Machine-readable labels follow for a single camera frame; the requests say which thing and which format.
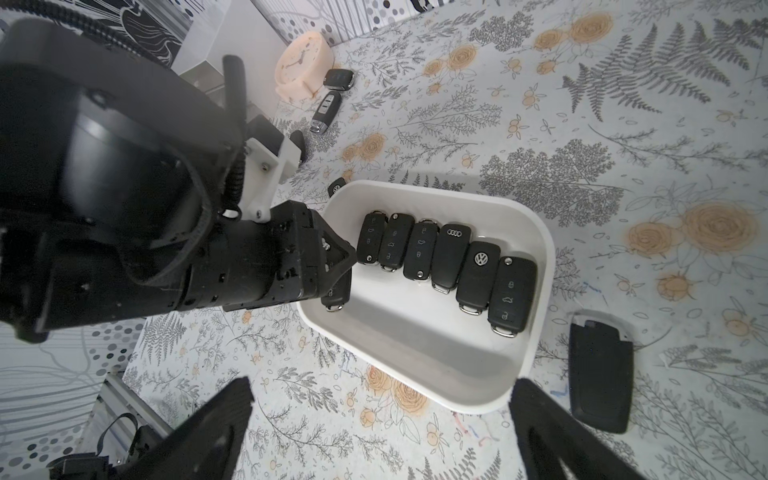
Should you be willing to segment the black flip key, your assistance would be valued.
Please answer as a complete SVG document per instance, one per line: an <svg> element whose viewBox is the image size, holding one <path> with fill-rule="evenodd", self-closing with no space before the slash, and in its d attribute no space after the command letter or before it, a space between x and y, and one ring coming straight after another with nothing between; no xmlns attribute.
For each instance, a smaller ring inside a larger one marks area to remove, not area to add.
<svg viewBox="0 0 768 480"><path fill-rule="evenodd" d="M343 177L339 177L331 182L327 188L328 196L333 197L341 188L347 184L347 181Z"/></svg>
<svg viewBox="0 0 768 480"><path fill-rule="evenodd" d="M386 271L396 271L404 263L415 218L406 213L394 213L387 223L378 254L378 263Z"/></svg>

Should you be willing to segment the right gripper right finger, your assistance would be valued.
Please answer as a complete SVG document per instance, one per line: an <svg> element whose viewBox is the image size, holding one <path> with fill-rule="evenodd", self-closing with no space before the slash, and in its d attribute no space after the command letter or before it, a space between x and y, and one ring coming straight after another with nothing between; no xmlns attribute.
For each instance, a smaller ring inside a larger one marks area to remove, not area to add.
<svg viewBox="0 0 768 480"><path fill-rule="evenodd" d="M640 479L533 381L518 379L509 401L518 448L529 479Z"/></svg>

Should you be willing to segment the white rectangular storage box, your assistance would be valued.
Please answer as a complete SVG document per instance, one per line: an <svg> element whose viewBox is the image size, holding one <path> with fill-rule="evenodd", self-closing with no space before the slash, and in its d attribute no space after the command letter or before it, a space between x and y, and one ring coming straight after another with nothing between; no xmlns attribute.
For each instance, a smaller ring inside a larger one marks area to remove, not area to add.
<svg viewBox="0 0 768 480"><path fill-rule="evenodd" d="M301 301L306 325L431 400L460 413L485 414L509 402L515 381L528 376L552 291L555 245L545 222L506 198L370 180L353 181L329 200L324 220L355 244L366 214L407 213L416 219L470 226L506 255L533 260L536 290L526 329L494 333L486 315L460 311L453 294L399 272L356 264L349 302L331 313L319 300Z"/></svg>

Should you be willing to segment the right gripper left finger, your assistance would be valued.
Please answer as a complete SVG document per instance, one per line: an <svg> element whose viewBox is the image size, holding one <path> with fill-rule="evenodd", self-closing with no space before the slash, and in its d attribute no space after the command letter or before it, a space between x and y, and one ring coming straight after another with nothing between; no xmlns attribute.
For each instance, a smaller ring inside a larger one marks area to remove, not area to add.
<svg viewBox="0 0 768 480"><path fill-rule="evenodd" d="M231 479L253 410L246 377L232 380L118 479Z"/></svg>

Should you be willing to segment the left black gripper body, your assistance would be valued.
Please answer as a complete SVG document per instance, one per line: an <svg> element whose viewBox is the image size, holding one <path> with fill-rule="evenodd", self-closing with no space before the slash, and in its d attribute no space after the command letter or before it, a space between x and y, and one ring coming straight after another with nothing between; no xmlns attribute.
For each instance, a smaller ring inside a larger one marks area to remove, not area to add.
<svg viewBox="0 0 768 480"><path fill-rule="evenodd" d="M327 223L297 201L275 207L266 223L218 222L193 254L178 311L262 308L320 297Z"/></svg>

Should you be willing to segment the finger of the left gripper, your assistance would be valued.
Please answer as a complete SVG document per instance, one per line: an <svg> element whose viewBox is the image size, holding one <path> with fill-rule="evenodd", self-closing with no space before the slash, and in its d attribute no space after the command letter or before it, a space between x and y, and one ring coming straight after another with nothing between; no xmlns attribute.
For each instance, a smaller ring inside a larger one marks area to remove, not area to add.
<svg viewBox="0 0 768 480"><path fill-rule="evenodd" d="M339 236L318 212L312 212L312 220L319 236L318 295L322 297L345 272L352 270L357 263L357 254L354 247Z"/></svg>

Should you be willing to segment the black car key front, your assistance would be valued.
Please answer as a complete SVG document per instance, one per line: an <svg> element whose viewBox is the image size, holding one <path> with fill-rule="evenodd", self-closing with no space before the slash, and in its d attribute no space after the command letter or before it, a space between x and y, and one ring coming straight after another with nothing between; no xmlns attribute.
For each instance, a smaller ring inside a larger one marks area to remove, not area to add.
<svg viewBox="0 0 768 480"><path fill-rule="evenodd" d="M533 260L513 256L500 259L488 305L488 321L496 334L514 338L525 330L537 276Z"/></svg>

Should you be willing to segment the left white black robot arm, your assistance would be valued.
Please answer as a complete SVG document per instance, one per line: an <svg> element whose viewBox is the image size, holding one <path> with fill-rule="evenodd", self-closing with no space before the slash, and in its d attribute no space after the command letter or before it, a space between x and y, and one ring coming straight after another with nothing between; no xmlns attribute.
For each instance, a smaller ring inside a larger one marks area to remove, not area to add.
<svg viewBox="0 0 768 480"><path fill-rule="evenodd" d="M303 148L247 115L223 59L213 102L115 30L50 1L1 43L1 319L55 330L325 296L354 248L305 204L273 201Z"/></svg>

